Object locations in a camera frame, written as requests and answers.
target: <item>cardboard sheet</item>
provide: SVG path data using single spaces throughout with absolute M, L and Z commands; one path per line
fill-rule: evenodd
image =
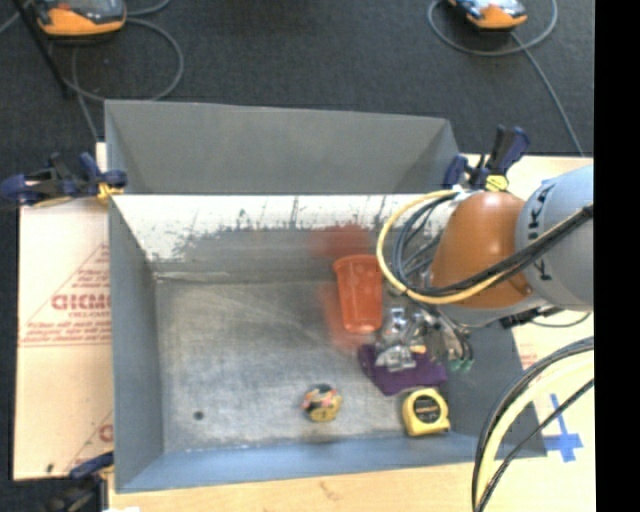
M 510 171 L 511 190 L 525 197 L 541 179 L 591 163 L 525 157 Z M 63 476 L 77 463 L 113 448 L 107 216 L 78 200 L 24 209 L 20 220 L 18 375 L 14 478 Z M 551 322 L 579 316 L 567 313 Z M 593 319 L 571 329 L 513 331 L 523 364 L 593 334 Z M 575 382 L 568 383 L 573 389 Z M 558 389 L 561 400 L 568 389 Z M 546 510 L 595 510 L 593 391 L 544 431 L 544 458 L 517 461 L 494 497 L 496 509 L 539 503 Z M 536 402 L 540 416 L 553 397 Z M 175 492 L 111 495 L 113 510 L 463 510 L 469 506 L 468 464 L 382 473 L 240 484 Z M 425 491 L 425 482 L 429 482 Z

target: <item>cable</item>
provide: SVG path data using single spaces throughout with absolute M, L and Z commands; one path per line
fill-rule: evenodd
M 33 0 L 27 0 L 24 3 L 24 6 L 27 7 Z M 160 100 L 166 96 L 168 96 L 169 94 L 171 94 L 173 92 L 173 90 L 178 86 L 178 83 L 180 82 L 180 80 L 182 79 L 183 75 L 184 75 L 184 55 L 182 53 L 182 49 L 180 48 L 180 45 L 178 44 L 178 42 L 165 30 L 163 30 L 162 28 L 160 28 L 159 26 L 149 22 L 149 21 L 145 21 L 145 20 L 141 20 L 141 19 L 136 19 L 136 16 L 145 16 L 145 15 L 149 15 L 149 14 L 154 14 L 159 12 L 160 10 L 166 8 L 172 0 L 162 0 L 159 3 L 157 3 L 154 6 L 148 7 L 148 8 L 143 8 L 143 9 L 138 9 L 138 10 L 134 10 L 134 11 L 129 11 L 128 15 L 127 15 L 127 20 L 126 20 L 126 24 L 133 24 L 133 25 L 140 25 L 143 27 L 146 27 L 150 30 L 153 30 L 155 32 L 157 32 L 158 34 L 160 34 L 163 38 L 165 38 L 169 44 L 173 47 L 177 58 L 178 58 L 178 69 L 176 71 L 176 74 L 172 80 L 172 82 L 169 84 L 169 86 L 162 90 L 160 93 L 156 94 L 155 96 L 152 96 L 150 98 L 148 98 L 149 101 L 157 101 Z M 0 25 L 0 34 L 2 34 L 6 29 L 8 29 L 19 17 L 19 13 L 15 13 L 14 15 L 11 16 L 11 18 L 9 18 L 6 22 L 4 22 L 2 25 Z M 53 47 L 53 43 L 50 45 L 49 47 L 49 53 L 51 53 L 51 49 Z M 99 102 L 99 103 L 103 103 L 107 98 L 103 97 L 103 96 L 99 96 L 97 94 L 93 94 L 85 89 L 83 89 L 79 83 L 78 83 L 78 69 L 77 69 L 77 57 L 78 57 L 78 46 L 73 48 L 73 53 L 71 56 L 71 73 L 72 73 L 72 78 L 71 80 L 68 80 L 66 78 L 63 77 L 63 81 L 65 82 L 65 84 L 71 89 L 73 90 L 77 95 L 78 95 L 78 104 L 80 105 L 80 109 L 82 110 L 82 113 L 85 117 L 85 120 L 87 122 L 87 125 L 89 126 L 89 130 L 91 131 L 91 135 L 93 136 L 94 140 L 97 140 L 99 138 L 98 135 L 98 130 L 96 129 L 96 126 L 93 122 L 93 119 L 91 118 L 91 114 L 89 112 L 89 109 L 86 105 L 85 99 L 88 100 L 92 100 L 95 102 Z
M 152 5 L 151 7 L 146 7 L 142 9 L 138 9 L 135 11 L 128 11 L 127 17 L 130 16 L 146 16 L 148 14 L 155 14 L 158 11 L 164 9 L 167 5 L 171 3 L 171 0 L 163 0 L 156 5 Z
M 148 99 L 149 99 L 149 101 L 156 101 L 156 100 L 159 100 L 159 99 L 162 99 L 162 98 L 168 96 L 177 87 L 178 83 L 180 82 L 180 80 L 182 79 L 182 76 L 184 74 L 184 55 L 182 54 L 182 49 L 180 48 L 180 45 L 171 36 L 171 34 L 169 34 L 164 29 L 160 28 L 158 25 L 155 25 L 155 24 L 153 24 L 153 23 L 151 23 L 149 21 L 139 20 L 139 19 L 129 19 L 129 20 L 127 20 L 127 23 L 130 23 L 130 24 L 133 24 L 133 25 L 141 25 L 143 27 L 146 27 L 146 28 L 149 28 L 149 29 L 153 30 L 154 32 L 157 32 L 162 37 L 164 37 L 171 44 L 173 49 L 175 50 L 176 56 L 178 57 L 178 70 L 176 71 L 176 74 L 175 74 L 173 80 L 171 81 L 171 83 L 169 84 L 169 86 L 166 89 L 164 89 L 160 93 L 158 93 L 155 96 L 152 96 L 152 97 L 150 97 Z M 78 47 L 75 47 L 73 49 L 73 55 L 72 55 L 72 66 L 76 65 L 75 61 L 77 59 L 77 53 L 78 53 Z M 87 99 L 90 99 L 90 100 L 93 100 L 93 101 L 96 101 L 96 102 L 99 102 L 99 103 L 102 103 L 103 101 L 105 101 L 107 99 L 105 96 L 100 96 L 100 95 L 97 95 L 97 94 L 93 94 L 93 93 L 91 93 L 89 91 L 86 91 L 85 89 L 83 89 L 82 87 L 80 87 L 77 84 L 74 84 L 70 80 L 65 80 L 65 82 L 76 93 L 84 96 Z
M 477 501 L 478 493 L 478 473 L 480 469 L 480 462 L 483 457 L 485 446 L 488 439 L 491 437 L 495 425 L 503 412 L 508 409 L 514 400 L 526 389 L 530 382 L 536 379 L 547 368 L 551 367 L 558 362 L 567 359 L 569 357 L 576 356 L 578 354 L 586 353 L 595 349 L 595 342 L 593 337 L 584 338 L 579 341 L 575 341 L 566 345 L 550 355 L 540 359 L 533 365 L 531 365 L 524 375 L 516 378 L 507 388 L 503 395 L 496 401 L 493 412 L 487 416 L 485 424 L 478 436 L 478 445 L 476 449 L 475 464 L 473 468 L 473 476 L 471 482 L 471 497 L 472 503 Z
M 411 256 L 409 256 L 405 261 L 402 262 L 402 265 L 400 266 L 400 268 L 402 269 L 403 274 L 407 276 L 407 279 L 408 279 L 408 276 L 420 270 L 421 268 L 427 268 L 431 263 L 431 261 L 433 261 L 433 257 L 430 256 L 428 258 L 424 258 L 420 260 L 419 263 L 416 263 L 415 265 L 413 265 L 413 267 L 409 267 L 408 269 L 405 269 L 405 267 L 412 261 L 416 260 L 418 257 L 423 256 L 425 253 L 432 250 L 434 247 L 437 247 L 437 245 L 440 243 L 440 238 L 442 238 L 441 233 L 433 237 L 428 244 L 420 247 L 420 249 L 418 249 Z
M 588 313 L 585 313 L 584 315 L 582 315 L 577 320 L 575 320 L 573 322 L 567 322 L 566 324 L 545 324 L 545 323 L 542 323 L 542 322 L 538 322 L 536 320 L 530 320 L 529 323 L 531 323 L 533 325 L 537 325 L 538 327 L 544 327 L 546 329 L 567 329 L 569 327 L 575 327 L 576 325 L 580 325 L 582 322 L 587 320 L 587 318 L 589 318 L 592 314 L 593 313 L 591 311 L 589 311 Z
M 558 99 L 558 96 L 553 88 L 553 86 L 551 85 L 551 82 L 548 80 L 547 76 L 545 75 L 544 71 L 542 70 L 542 68 L 540 67 L 540 65 L 537 63 L 537 61 L 534 59 L 533 55 L 531 54 L 531 52 L 529 51 L 530 48 L 540 44 L 542 41 L 544 41 L 553 31 L 553 29 L 555 28 L 557 22 L 558 22 L 558 6 L 556 3 L 556 0 L 550 0 L 551 1 L 551 19 L 549 20 L 549 23 L 547 24 L 547 26 L 544 28 L 544 30 L 540 33 L 540 35 L 538 35 L 537 37 L 533 38 L 532 40 L 523 43 L 518 36 L 512 31 L 510 32 L 510 36 L 513 39 L 513 41 L 516 43 L 516 47 L 513 48 L 509 48 L 506 50 L 497 50 L 497 51 L 481 51 L 481 50 L 473 50 L 471 48 L 467 48 L 465 46 L 459 45 L 457 43 L 455 43 L 454 41 L 452 41 L 451 39 L 447 38 L 442 31 L 440 31 L 440 29 L 438 29 L 436 23 L 434 22 L 433 19 L 433 12 L 435 10 L 435 8 L 437 6 L 439 6 L 440 4 L 445 3 L 445 0 L 434 0 L 430 5 L 429 8 L 427 10 L 427 21 L 429 23 L 429 26 L 431 27 L 431 29 L 433 30 L 433 32 L 436 34 L 436 36 L 446 45 L 450 46 L 451 48 L 466 53 L 468 55 L 473 55 L 475 57 L 505 57 L 507 55 L 513 55 L 516 53 L 524 53 L 526 55 L 526 57 L 529 59 L 529 61 L 531 62 L 534 70 L 538 73 L 538 75 L 540 76 L 540 78 L 542 79 L 547 91 L 549 92 L 551 99 L 553 100 L 556 108 L 558 109 L 558 112 L 560 113 L 560 116 L 562 117 L 562 121 L 564 123 L 564 126 L 566 128 L 566 130 L 569 132 L 569 136 L 571 137 L 571 140 L 573 142 L 573 144 L 576 147 L 576 150 L 578 151 L 578 154 L 580 156 L 584 156 L 584 151 L 582 149 L 582 146 L 580 144 L 580 142 L 578 141 L 578 137 L 576 136 L 576 133 L 573 129 L 573 126 L 571 124 L 571 121 L 569 120 L 569 117 L 567 116 L 564 107 L 562 106 L 562 103 L 560 102 L 560 100 Z
M 402 229 L 400 230 L 400 233 L 398 234 L 396 238 L 396 242 L 393 247 L 393 256 L 391 261 L 392 261 L 392 267 L 394 269 L 396 276 L 398 277 L 399 281 L 402 282 L 403 284 L 408 286 L 407 275 L 412 274 L 416 270 L 423 267 L 426 264 L 427 260 L 422 260 L 419 264 L 414 265 L 409 270 L 405 270 L 405 267 L 412 261 L 415 261 L 416 258 L 424 255 L 426 252 L 428 252 L 433 247 L 435 247 L 440 240 L 440 234 L 433 237 L 429 241 L 429 243 L 420 247 L 417 251 L 415 251 L 413 254 L 411 254 L 407 258 L 403 258 L 404 249 L 406 249 L 406 247 L 409 245 L 411 240 L 420 231 L 423 230 L 424 226 L 427 224 L 427 222 L 431 218 L 431 215 L 433 214 L 435 208 L 440 204 L 443 204 L 447 201 L 451 201 L 452 199 L 453 199 L 452 197 L 442 197 L 442 198 L 436 199 L 435 201 L 427 203 L 425 206 L 417 210 L 411 216 L 411 218 L 407 222 L 405 222 L 404 225 L 402 226 Z M 411 231 L 411 233 L 409 233 L 413 225 L 416 222 L 418 222 L 418 220 L 423 216 L 424 218 L 420 221 L 420 224 L 416 228 L 414 228 L 413 231 Z
M 515 34 L 511 34 L 511 37 L 516 42 L 518 42 L 520 45 L 522 45 L 522 43 L 520 43 L 520 39 L 518 39 L 518 36 L 516 36 Z M 522 46 L 522 50 L 523 50 L 524 54 L 527 56 L 527 58 L 529 59 L 529 62 L 531 62 L 531 65 L 533 66 L 533 68 L 536 70 L 536 72 L 538 73 L 538 75 L 540 76 L 542 81 L 544 82 L 547 90 L 549 91 L 549 94 L 551 95 L 551 99 L 553 100 L 556 108 L 558 109 L 558 112 L 560 112 L 560 116 L 562 117 L 562 121 L 564 122 L 564 125 L 565 125 L 567 131 L 569 132 L 569 136 L 571 137 L 571 140 L 575 144 L 579 155 L 580 156 L 584 156 L 584 151 L 582 150 L 582 145 L 578 141 L 578 137 L 576 136 L 576 133 L 573 130 L 573 126 L 571 125 L 571 121 L 569 121 L 569 116 L 567 116 L 567 113 L 565 112 L 564 107 L 562 106 L 562 103 L 560 102 L 560 99 L 558 98 L 558 95 L 556 94 L 553 86 L 551 85 L 551 82 L 549 82 L 549 79 L 547 78 L 547 75 L 544 73 L 544 71 L 542 71 L 542 68 L 540 67 L 538 62 L 533 58 L 533 55 L 531 54 L 529 49 L 525 48 L 524 46 Z
M 595 385 L 595 379 L 591 379 L 582 387 L 580 387 L 569 398 L 567 398 L 560 406 L 558 406 L 553 411 L 553 413 L 547 416 L 545 420 L 542 423 L 540 423 L 540 425 L 536 429 L 534 429 L 522 442 L 520 442 L 511 452 L 509 452 L 509 454 L 502 461 L 502 464 L 500 464 L 500 466 L 494 473 L 493 477 L 491 477 L 491 480 L 487 484 L 487 487 L 482 497 L 480 498 L 478 505 L 474 509 L 474 512 L 484 511 L 487 504 L 489 503 L 489 500 L 491 499 L 491 496 L 493 495 L 493 492 L 495 491 L 498 485 L 498 482 L 500 481 L 505 471 L 509 467 L 509 464 L 513 462 L 513 460 L 516 458 L 518 453 L 522 450 L 524 445 L 528 443 L 531 439 L 533 439 L 534 436 L 542 432 L 549 424 L 551 424 L 553 420 L 555 420 L 558 416 L 560 416 L 560 414 L 562 414 L 569 407 L 571 407 L 571 405 L 573 405 L 582 395 L 584 395 L 587 391 L 593 388 L 594 385 Z
M 571 217 L 556 224 L 555 226 L 547 230 L 542 236 L 538 237 L 538 239 L 536 239 L 534 242 L 527 245 L 517 253 L 462 281 L 441 287 L 410 286 L 409 283 L 403 282 L 401 273 L 400 277 L 398 276 L 399 271 L 397 268 L 394 272 L 393 270 L 389 269 L 386 262 L 384 261 L 383 247 L 385 238 L 390 231 L 391 226 L 398 220 L 398 218 L 414 206 L 420 204 L 421 202 L 429 200 L 442 200 L 445 198 L 451 199 L 455 195 L 457 195 L 457 192 L 451 190 L 443 190 L 433 192 L 431 194 L 427 194 L 410 201 L 391 215 L 391 217 L 383 225 L 382 230 L 378 236 L 376 256 L 378 258 L 378 263 L 381 267 L 382 272 L 392 286 L 398 289 L 401 293 L 406 294 L 408 297 L 416 301 L 426 302 L 428 304 L 450 304 L 453 302 L 459 302 L 475 295 L 476 293 L 479 293 L 480 291 L 492 285 L 509 279 L 513 275 L 520 272 L 524 267 L 532 264 L 534 261 L 539 259 L 541 254 L 551 249 L 551 247 L 558 243 L 566 233 L 575 229 L 593 216 L 593 205 L 591 204 L 585 208 L 582 208 L 581 210 L 578 210 L 578 212 L 576 212 Z M 417 222 L 420 216 L 425 211 L 427 211 L 427 208 L 430 206 L 431 204 L 427 204 L 420 210 L 418 210 L 418 212 L 416 212 L 414 215 L 412 215 L 410 220 L 405 223 L 402 233 L 407 233 L 409 229 L 407 225 L 409 225 L 410 222 Z M 399 262 L 402 261 L 401 251 L 398 249 L 398 247 L 402 245 L 403 238 L 400 237 L 399 240 L 400 242 L 394 247 L 393 261 L 395 265 L 398 265 Z
M 539 381 L 535 382 L 531 387 L 527 388 L 508 409 L 500 416 L 500 419 L 496 423 L 496 426 L 492 432 L 492 435 L 487 440 L 486 446 L 483 450 L 480 458 L 480 464 L 477 472 L 477 488 L 486 489 L 489 482 L 489 465 L 495 460 L 495 456 L 500 448 L 504 436 L 511 428 L 513 422 L 524 411 L 524 409 L 532 402 L 537 396 L 547 392 L 557 382 L 567 376 L 574 375 L 576 373 L 590 370 L 593 373 L 594 370 L 593 359 L 587 359 L 584 361 L 578 361 L 572 364 L 568 364 L 550 375 L 543 376 Z
M 531 41 L 528 41 L 525 44 L 520 44 L 516 48 L 510 48 L 507 50 L 499 50 L 499 51 L 473 50 L 471 48 L 467 48 L 465 46 L 461 46 L 453 42 L 451 39 L 447 38 L 436 26 L 433 20 L 433 11 L 440 4 L 444 4 L 444 3 L 445 3 L 444 0 L 434 0 L 429 5 L 429 9 L 427 10 L 427 21 L 429 22 L 431 29 L 438 36 L 438 38 L 446 45 L 460 52 L 467 53 L 469 55 L 475 55 L 476 57 L 504 57 L 506 55 L 512 55 L 514 53 L 519 53 L 521 51 L 524 51 L 525 49 L 532 48 L 533 46 L 540 44 L 542 41 L 544 41 L 549 36 L 549 34 L 553 32 L 553 29 L 555 28 L 558 22 L 558 6 L 556 4 L 556 0 L 551 0 L 551 19 L 549 20 L 549 23 L 544 28 L 542 33 L 540 33 L 540 35 L 538 35 L 537 37 L 533 38 Z

